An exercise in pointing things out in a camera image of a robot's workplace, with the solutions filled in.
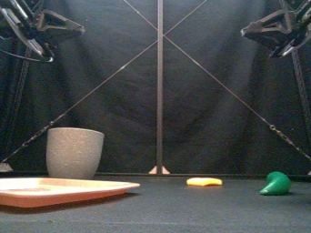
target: green object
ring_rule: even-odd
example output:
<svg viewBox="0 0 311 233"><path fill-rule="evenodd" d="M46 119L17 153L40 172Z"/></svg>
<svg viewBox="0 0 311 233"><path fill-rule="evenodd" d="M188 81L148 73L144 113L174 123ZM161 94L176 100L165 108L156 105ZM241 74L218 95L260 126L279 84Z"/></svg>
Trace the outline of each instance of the green object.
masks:
<svg viewBox="0 0 311 233"><path fill-rule="evenodd" d="M271 172L267 175L268 184L261 189L260 194L265 196L280 196L289 192L291 180L281 172Z"/></svg>

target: black fabric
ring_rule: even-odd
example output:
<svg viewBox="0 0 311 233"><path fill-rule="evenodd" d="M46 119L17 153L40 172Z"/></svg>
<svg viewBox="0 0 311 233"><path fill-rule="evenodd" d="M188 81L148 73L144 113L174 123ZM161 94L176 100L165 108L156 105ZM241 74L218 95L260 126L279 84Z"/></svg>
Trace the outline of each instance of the black fabric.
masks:
<svg viewBox="0 0 311 233"><path fill-rule="evenodd" d="M308 152L291 57L268 58L240 36L279 1L206 1L189 14L201 3L164 1L164 166L170 173L307 174L309 161L218 84ZM10 150L108 79L56 127L104 133L100 172L145 173L156 165L156 1L50 1L46 8L86 32L60 44L50 65L30 64ZM46 134L12 158L16 170L46 169L45 143Z"/></svg>

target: plastic tray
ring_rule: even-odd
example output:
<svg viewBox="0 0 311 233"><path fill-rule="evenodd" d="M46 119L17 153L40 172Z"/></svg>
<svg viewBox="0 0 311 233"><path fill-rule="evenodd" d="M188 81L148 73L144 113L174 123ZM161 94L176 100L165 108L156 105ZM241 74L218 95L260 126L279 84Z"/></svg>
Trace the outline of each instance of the plastic tray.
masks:
<svg viewBox="0 0 311 233"><path fill-rule="evenodd" d="M1 178L0 205L37 208L124 194L137 183L60 178Z"/></svg>

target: cup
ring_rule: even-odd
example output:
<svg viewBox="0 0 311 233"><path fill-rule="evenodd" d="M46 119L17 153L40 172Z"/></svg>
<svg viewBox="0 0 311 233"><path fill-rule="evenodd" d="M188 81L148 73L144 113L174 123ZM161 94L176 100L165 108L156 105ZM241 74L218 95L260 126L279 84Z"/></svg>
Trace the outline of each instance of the cup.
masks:
<svg viewBox="0 0 311 233"><path fill-rule="evenodd" d="M104 134L76 127L46 132L46 172L50 177L92 179L101 160Z"/></svg>

